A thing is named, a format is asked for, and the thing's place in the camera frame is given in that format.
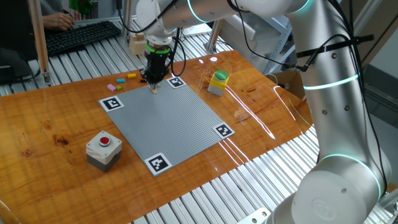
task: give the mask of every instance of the orange wooden tabletop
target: orange wooden tabletop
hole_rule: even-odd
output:
[[[176,72],[181,67],[178,63]],[[230,75],[221,97],[207,92],[216,70]],[[106,86],[126,76],[0,98],[0,201],[21,223],[126,224],[312,124],[306,103],[275,86],[237,52],[189,60],[182,78],[236,134],[153,177],[97,102],[120,93]],[[123,91],[146,86],[139,79],[120,83]],[[123,141],[122,156],[107,173],[86,161],[85,145],[101,130]]]

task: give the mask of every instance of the cardboard box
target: cardboard box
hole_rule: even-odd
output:
[[[284,86],[287,91],[293,93],[301,100],[307,100],[300,72],[291,70],[288,72],[276,73],[274,75],[278,78],[278,85],[281,85],[282,87]],[[272,80],[274,83],[276,81],[275,78],[270,75],[268,75],[267,78]]]

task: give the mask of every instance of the gray baseplate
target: gray baseplate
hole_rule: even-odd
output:
[[[145,86],[117,95],[124,106],[107,112],[154,176],[220,142],[223,138],[213,128],[225,124],[188,85],[172,88],[166,80],[160,84],[158,94]],[[158,156],[154,161],[160,153],[170,164],[159,165]]]

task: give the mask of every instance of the wooden block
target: wooden block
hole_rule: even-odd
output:
[[[141,55],[145,52],[147,42],[144,40],[130,39],[130,50],[134,55]]]
[[[142,41],[145,40],[145,34],[144,33],[139,33],[139,34],[135,34],[135,36],[137,37],[138,41]]]
[[[395,191],[396,189],[398,189],[398,186],[396,186],[395,183],[391,182],[388,185],[387,192],[391,193],[391,192]]]

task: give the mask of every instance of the keyboard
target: keyboard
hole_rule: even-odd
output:
[[[121,30],[110,21],[98,22],[66,32],[45,36],[47,54],[54,56],[68,49],[120,34]]]

